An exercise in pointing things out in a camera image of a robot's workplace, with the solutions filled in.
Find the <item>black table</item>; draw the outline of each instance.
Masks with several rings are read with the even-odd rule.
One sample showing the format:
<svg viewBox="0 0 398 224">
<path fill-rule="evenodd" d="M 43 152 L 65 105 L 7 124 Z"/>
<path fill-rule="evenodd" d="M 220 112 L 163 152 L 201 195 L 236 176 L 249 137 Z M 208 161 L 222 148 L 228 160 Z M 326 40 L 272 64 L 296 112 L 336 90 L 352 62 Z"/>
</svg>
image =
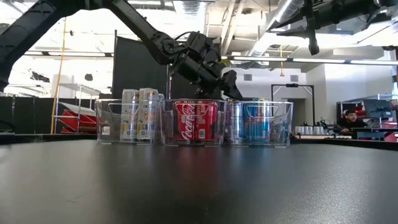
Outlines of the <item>black table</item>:
<svg viewBox="0 0 398 224">
<path fill-rule="evenodd" d="M 397 223 L 398 152 L 0 146 L 0 223 Z"/>
</svg>

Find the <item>coca-cola logo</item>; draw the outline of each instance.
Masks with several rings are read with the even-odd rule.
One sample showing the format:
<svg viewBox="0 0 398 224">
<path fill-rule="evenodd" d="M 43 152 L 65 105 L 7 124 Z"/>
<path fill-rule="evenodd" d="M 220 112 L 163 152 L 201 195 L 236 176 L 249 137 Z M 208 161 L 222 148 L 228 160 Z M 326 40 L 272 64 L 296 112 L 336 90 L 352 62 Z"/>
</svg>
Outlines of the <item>coca-cola logo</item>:
<svg viewBox="0 0 398 224">
<path fill-rule="evenodd" d="M 182 116 L 185 117 L 185 130 L 181 132 L 182 137 L 185 140 L 192 139 L 193 136 L 193 122 L 195 120 L 194 116 L 187 116 L 195 114 L 195 106 L 194 105 L 187 105 L 182 106 Z"/>
</svg>

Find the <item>ceiling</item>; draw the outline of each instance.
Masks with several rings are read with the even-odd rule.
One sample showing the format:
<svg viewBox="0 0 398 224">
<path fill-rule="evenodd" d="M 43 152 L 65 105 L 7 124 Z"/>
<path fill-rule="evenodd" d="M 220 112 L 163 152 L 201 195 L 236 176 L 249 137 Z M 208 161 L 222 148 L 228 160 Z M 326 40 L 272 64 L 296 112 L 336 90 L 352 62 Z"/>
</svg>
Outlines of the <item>ceiling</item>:
<svg viewBox="0 0 398 224">
<path fill-rule="evenodd" d="M 156 29 L 167 33 L 171 37 L 190 31 L 199 30 L 209 37 L 220 37 L 228 16 L 228 8 L 234 0 L 217 0 L 215 2 L 203 2 L 194 15 L 188 15 L 183 11 L 180 1 L 165 1 L 165 7 L 160 9 L 160 1 L 128 1 L 132 4 L 148 22 Z M 242 3 L 242 13 L 232 15 L 235 20 L 232 40 L 226 49 L 226 54 L 245 55 L 250 51 L 257 40 L 265 33 L 267 13 L 277 9 L 279 0 L 245 0 Z M 22 12 L 30 8 L 35 0 L 0 0 L 0 32 L 1 24 L 12 24 Z M 79 11 L 67 17 L 65 33 L 65 49 L 67 52 L 113 52 L 114 33 L 130 39 L 137 39 L 126 25 L 124 25 L 111 11 L 100 9 L 96 11 Z M 64 19 L 58 21 L 31 49 L 30 51 L 61 51 L 63 40 Z M 377 59 L 382 56 L 380 46 L 398 45 L 398 39 L 394 38 L 398 32 L 396 19 L 371 25 L 367 30 L 363 18 L 354 18 L 320 30 L 317 34 L 320 53 L 311 56 L 308 51 L 308 40 L 301 37 L 281 37 L 275 34 L 266 34 L 268 41 L 265 54 L 283 57 L 328 57 L 328 58 L 366 58 Z M 38 57 L 33 56 L 30 65 L 35 66 Z M 85 62 L 90 66 L 107 64 L 98 62 Z M 51 57 L 51 60 L 59 60 L 59 57 Z M 280 63 L 270 63 L 271 68 L 280 67 Z M 284 67 L 302 68 L 302 63 L 284 63 Z M 111 73 L 111 68 L 102 69 Z"/>
</svg>

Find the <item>blue can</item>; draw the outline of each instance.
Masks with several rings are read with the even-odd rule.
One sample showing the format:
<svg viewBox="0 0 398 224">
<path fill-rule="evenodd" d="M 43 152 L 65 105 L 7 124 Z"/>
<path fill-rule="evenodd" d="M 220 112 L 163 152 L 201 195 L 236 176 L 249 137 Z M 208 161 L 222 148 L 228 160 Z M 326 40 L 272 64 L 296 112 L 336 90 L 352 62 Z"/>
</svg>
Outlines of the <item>blue can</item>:
<svg viewBox="0 0 398 224">
<path fill-rule="evenodd" d="M 228 102 L 228 137 L 232 144 L 243 142 L 243 103 Z"/>
<path fill-rule="evenodd" d="M 253 99 L 245 105 L 245 140 L 251 142 L 268 142 L 270 136 L 270 107 L 267 100 Z"/>
</svg>

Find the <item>coca-cola can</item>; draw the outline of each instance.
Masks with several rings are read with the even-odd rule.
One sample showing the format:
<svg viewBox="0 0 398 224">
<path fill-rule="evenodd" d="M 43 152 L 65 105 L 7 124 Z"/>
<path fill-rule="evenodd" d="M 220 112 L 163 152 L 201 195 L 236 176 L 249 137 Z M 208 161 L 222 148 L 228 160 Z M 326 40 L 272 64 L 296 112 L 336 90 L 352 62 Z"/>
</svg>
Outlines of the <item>coca-cola can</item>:
<svg viewBox="0 0 398 224">
<path fill-rule="evenodd" d="M 174 140 L 195 140 L 195 104 L 189 100 L 174 103 Z"/>
<path fill-rule="evenodd" d="M 218 105 L 214 101 L 198 101 L 196 105 L 196 140 L 213 141 L 218 138 Z"/>
</svg>

